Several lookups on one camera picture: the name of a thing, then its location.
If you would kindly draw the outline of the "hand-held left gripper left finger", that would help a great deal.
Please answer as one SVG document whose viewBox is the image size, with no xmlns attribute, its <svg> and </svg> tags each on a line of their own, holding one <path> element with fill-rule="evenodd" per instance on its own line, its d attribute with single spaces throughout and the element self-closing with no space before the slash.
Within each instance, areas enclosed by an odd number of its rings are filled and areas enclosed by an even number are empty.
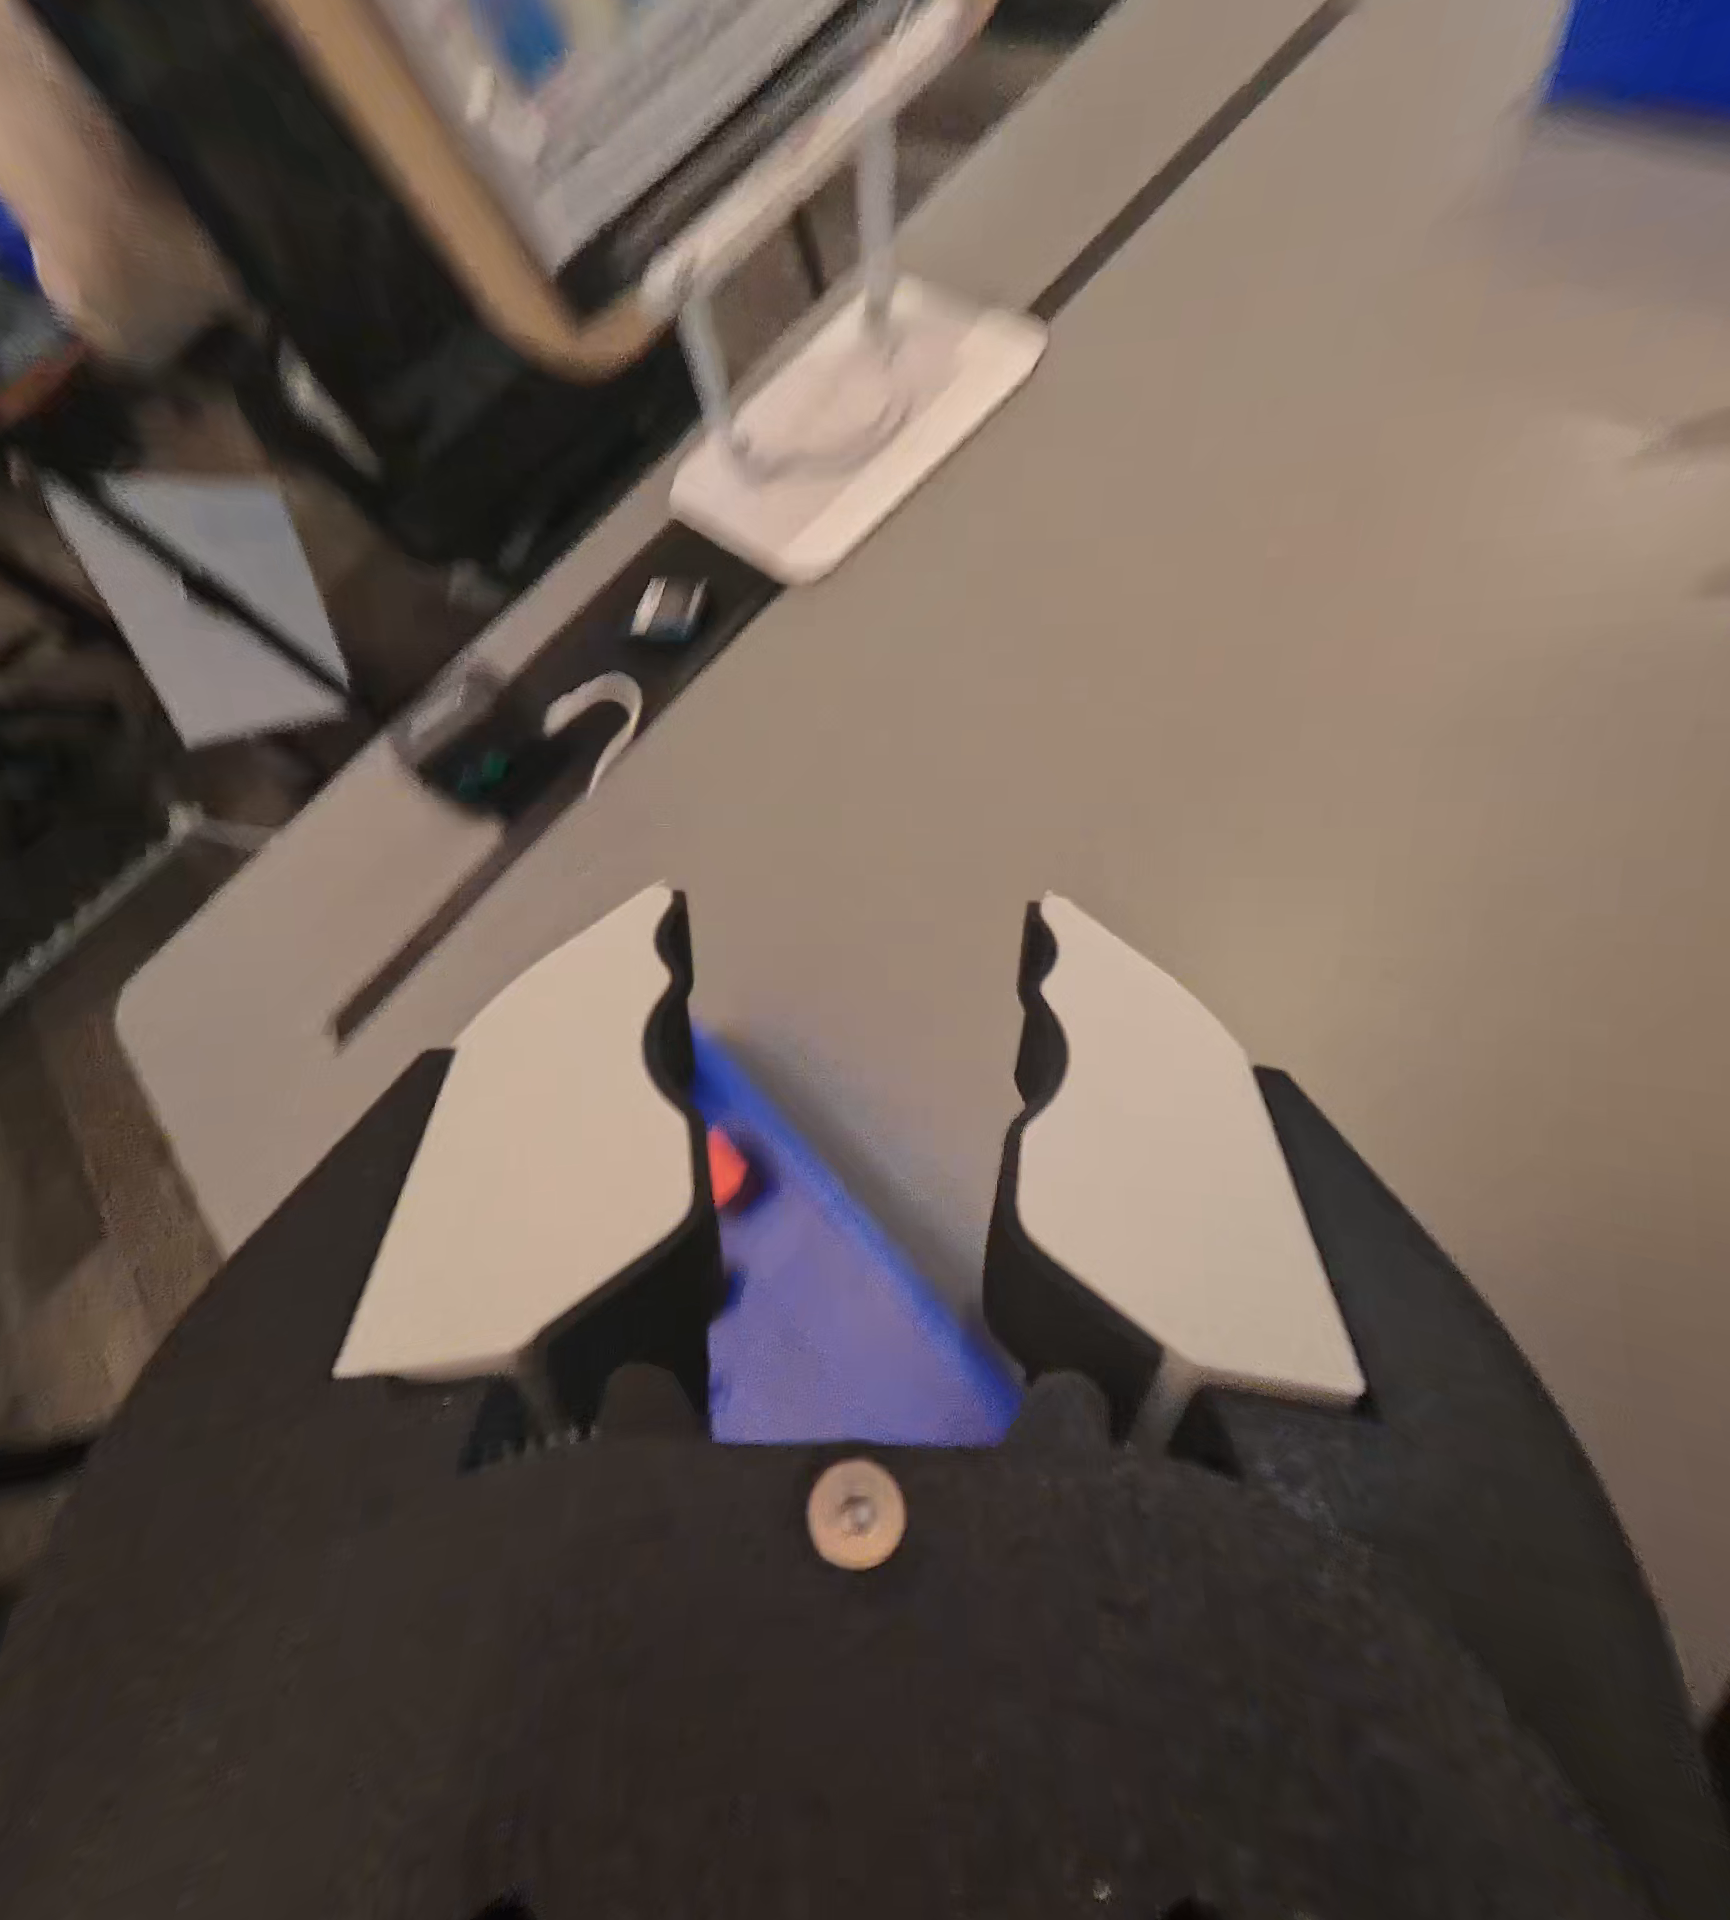
<svg viewBox="0 0 1730 1920">
<path fill-rule="evenodd" d="M 336 1379 L 535 1379 L 580 1430 L 656 1369 L 707 1425 L 726 1267 L 689 998 L 686 897 L 648 885 L 468 1020 Z"/>
</svg>

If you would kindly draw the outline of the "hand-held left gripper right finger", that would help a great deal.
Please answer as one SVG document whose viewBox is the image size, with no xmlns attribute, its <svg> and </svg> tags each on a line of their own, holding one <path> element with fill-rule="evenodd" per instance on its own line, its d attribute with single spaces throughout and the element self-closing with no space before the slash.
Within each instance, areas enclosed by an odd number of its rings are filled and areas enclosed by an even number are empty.
<svg viewBox="0 0 1730 1920">
<path fill-rule="evenodd" d="M 1018 1115 L 981 1316 L 1029 1381 L 1084 1379 L 1115 1445 L 1206 1388 L 1358 1410 L 1366 1372 L 1246 1047 L 1060 892 L 1026 907 Z"/>
</svg>

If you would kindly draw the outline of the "blue plastic bin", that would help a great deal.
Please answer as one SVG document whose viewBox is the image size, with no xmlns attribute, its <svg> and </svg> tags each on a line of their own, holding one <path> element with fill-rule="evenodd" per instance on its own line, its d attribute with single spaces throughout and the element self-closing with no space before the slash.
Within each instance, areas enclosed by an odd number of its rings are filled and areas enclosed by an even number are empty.
<svg viewBox="0 0 1730 1920">
<path fill-rule="evenodd" d="M 1024 1388 L 922 1278 L 730 1047 L 692 1030 L 692 1100 L 764 1154 L 769 1196 L 718 1212 L 726 1308 L 709 1328 L 723 1447 L 993 1447 Z"/>
<path fill-rule="evenodd" d="M 1572 3 L 1547 94 L 1730 120 L 1730 3 Z"/>
</svg>

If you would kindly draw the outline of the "black battery charger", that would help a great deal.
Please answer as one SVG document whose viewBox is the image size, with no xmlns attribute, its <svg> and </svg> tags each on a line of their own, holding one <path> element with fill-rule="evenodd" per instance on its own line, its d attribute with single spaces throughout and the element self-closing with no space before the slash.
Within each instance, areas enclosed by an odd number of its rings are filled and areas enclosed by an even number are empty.
<svg viewBox="0 0 1730 1920">
<path fill-rule="evenodd" d="M 399 717 L 395 744 L 432 794 L 503 821 L 538 805 L 559 768 L 535 705 L 479 665 L 422 693 Z"/>
</svg>

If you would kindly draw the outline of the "white paper sheet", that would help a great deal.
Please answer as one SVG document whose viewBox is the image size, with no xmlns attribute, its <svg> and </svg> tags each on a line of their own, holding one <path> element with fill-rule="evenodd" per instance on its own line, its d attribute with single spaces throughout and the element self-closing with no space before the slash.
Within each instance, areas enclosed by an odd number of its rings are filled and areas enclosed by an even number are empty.
<svg viewBox="0 0 1730 1920">
<path fill-rule="evenodd" d="M 45 504 L 184 744 L 350 715 L 349 665 L 280 490 L 264 478 L 119 474 Z"/>
</svg>

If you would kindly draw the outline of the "white desk stand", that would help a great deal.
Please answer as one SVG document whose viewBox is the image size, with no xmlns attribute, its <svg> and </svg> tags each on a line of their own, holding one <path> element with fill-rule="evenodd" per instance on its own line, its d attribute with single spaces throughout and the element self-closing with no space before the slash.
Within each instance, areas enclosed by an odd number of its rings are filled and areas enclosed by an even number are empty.
<svg viewBox="0 0 1730 1920">
<path fill-rule="evenodd" d="M 781 586 L 828 577 L 1020 391 L 1046 324 L 898 265 L 898 119 L 981 34 L 995 5 L 901 5 L 890 30 L 646 270 L 676 319 L 704 426 L 669 514 Z M 713 300 L 757 247 L 852 172 L 853 290 L 737 398 Z"/>
</svg>

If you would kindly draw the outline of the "tan framed display screen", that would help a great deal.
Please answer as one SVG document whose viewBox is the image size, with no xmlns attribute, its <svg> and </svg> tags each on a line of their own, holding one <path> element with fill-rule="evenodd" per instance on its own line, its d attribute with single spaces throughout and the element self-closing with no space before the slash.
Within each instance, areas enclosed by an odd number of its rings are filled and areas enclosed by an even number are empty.
<svg viewBox="0 0 1730 1920">
<path fill-rule="evenodd" d="M 476 318 L 593 384 L 648 358 L 995 5 L 260 5 Z"/>
</svg>

